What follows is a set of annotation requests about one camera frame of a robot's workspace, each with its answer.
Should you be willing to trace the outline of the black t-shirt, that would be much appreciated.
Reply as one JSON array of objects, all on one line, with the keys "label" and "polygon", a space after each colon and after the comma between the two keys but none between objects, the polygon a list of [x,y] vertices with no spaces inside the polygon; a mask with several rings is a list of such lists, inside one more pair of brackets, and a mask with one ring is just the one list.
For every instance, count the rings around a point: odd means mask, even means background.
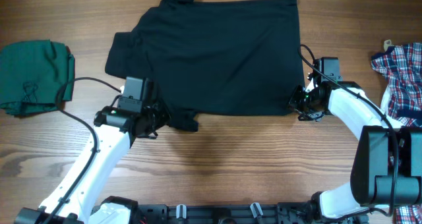
[{"label": "black t-shirt", "polygon": [[160,88],[169,125],[196,132],[199,113],[284,116],[303,85],[297,0],[161,0],[114,36],[105,64]]}]

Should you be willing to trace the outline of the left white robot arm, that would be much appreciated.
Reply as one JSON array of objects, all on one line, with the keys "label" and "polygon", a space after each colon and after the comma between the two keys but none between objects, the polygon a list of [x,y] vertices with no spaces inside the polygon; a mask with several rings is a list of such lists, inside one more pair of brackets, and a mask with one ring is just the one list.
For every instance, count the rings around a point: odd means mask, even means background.
[{"label": "left white robot arm", "polygon": [[112,170],[137,138],[155,139],[169,121],[157,83],[128,77],[112,104],[97,112],[85,148],[59,186],[15,223],[145,223],[138,203],[110,196],[94,209]]}]

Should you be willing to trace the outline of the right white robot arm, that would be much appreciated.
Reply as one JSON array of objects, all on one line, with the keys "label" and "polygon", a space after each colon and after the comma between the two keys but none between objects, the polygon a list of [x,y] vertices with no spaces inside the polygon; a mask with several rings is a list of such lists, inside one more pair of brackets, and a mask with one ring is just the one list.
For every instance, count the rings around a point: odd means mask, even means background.
[{"label": "right white robot arm", "polygon": [[350,180],[317,192],[306,204],[307,223],[338,223],[421,203],[421,129],[404,126],[383,113],[359,85],[338,75],[337,58],[307,63],[312,68],[307,88],[298,86],[289,103],[300,121],[339,118],[358,139]]}]

